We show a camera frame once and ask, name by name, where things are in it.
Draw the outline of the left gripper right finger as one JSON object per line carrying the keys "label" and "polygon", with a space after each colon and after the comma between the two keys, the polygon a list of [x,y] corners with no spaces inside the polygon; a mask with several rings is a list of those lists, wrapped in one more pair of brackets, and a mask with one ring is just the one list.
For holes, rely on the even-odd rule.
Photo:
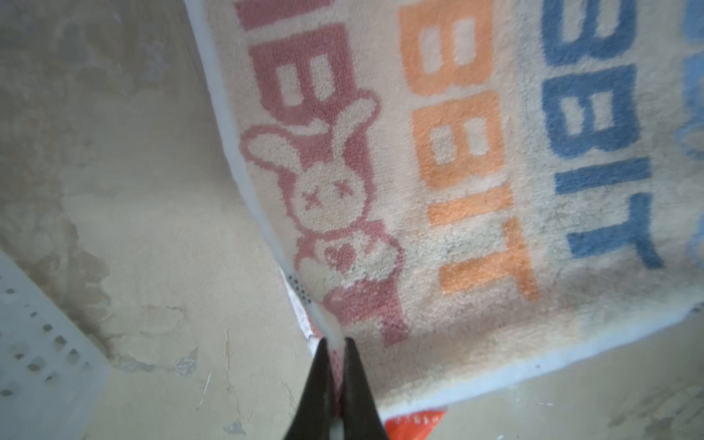
{"label": "left gripper right finger", "polygon": [[345,339],[341,415],[344,440],[388,440],[356,342]]}

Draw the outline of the white plastic basket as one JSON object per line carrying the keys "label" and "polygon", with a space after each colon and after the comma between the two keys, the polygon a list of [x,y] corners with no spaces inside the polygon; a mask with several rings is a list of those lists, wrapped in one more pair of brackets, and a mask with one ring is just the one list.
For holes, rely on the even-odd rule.
{"label": "white plastic basket", "polygon": [[83,438],[108,373],[99,347],[3,254],[2,438]]}

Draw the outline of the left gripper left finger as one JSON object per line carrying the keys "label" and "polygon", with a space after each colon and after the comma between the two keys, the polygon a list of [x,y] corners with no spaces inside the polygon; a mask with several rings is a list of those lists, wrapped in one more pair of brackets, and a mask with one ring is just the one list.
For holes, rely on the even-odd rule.
{"label": "left gripper left finger", "polygon": [[328,440],[336,408],[327,339],[320,340],[293,421],[284,440]]}

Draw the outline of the orange rabbit towel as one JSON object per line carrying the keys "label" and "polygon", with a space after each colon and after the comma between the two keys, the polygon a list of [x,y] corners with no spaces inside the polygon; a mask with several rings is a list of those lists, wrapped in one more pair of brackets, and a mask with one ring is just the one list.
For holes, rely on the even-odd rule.
{"label": "orange rabbit towel", "polygon": [[190,1],[225,157],[337,413],[385,430],[703,304],[700,1]]}

